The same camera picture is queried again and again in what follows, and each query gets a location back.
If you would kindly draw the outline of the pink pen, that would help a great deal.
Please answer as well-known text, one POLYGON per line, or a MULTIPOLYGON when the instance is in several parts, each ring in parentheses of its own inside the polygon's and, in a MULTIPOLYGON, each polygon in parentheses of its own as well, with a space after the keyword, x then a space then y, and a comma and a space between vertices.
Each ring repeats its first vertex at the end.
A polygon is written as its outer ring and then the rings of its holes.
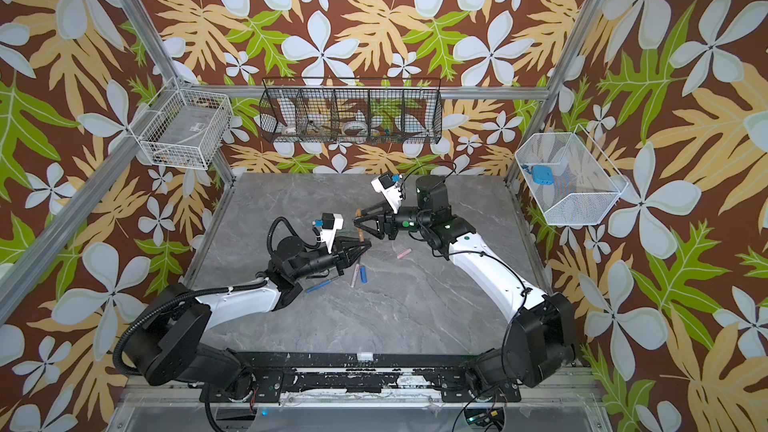
POLYGON ((356 262, 354 265, 354 269, 352 272, 352 278, 350 282, 350 287, 355 288, 355 285, 357 283, 358 277, 359 277, 359 271, 360 271, 360 264, 359 262, 356 262))

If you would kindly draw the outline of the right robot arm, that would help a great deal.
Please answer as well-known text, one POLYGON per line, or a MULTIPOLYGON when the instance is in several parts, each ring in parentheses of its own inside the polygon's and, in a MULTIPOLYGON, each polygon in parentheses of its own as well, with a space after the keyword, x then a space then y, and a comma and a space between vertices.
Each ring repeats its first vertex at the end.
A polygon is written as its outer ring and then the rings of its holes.
POLYGON ((477 355, 465 367, 470 390, 487 395, 509 384, 533 388, 578 359, 573 304, 549 294, 504 262, 477 229, 452 211, 445 181, 421 176, 416 203, 404 203, 406 179, 383 173, 371 182, 381 202, 361 210, 355 226, 378 239, 416 232, 433 255, 465 272, 507 321, 501 346, 477 355))

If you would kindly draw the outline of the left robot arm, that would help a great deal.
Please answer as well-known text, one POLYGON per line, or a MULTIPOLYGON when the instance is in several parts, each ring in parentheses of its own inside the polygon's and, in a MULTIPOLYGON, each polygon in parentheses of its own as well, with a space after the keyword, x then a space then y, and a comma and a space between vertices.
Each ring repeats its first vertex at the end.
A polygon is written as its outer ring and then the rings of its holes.
POLYGON ((269 251, 267 268, 250 282, 199 290, 174 285, 123 332, 113 350, 113 365, 152 386, 200 383, 243 400, 253 387, 253 368, 237 352, 203 343, 204 333, 237 318, 287 307, 303 291, 301 279, 332 269, 342 275, 371 246, 368 239, 341 237, 332 247, 311 248, 289 236, 269 251))

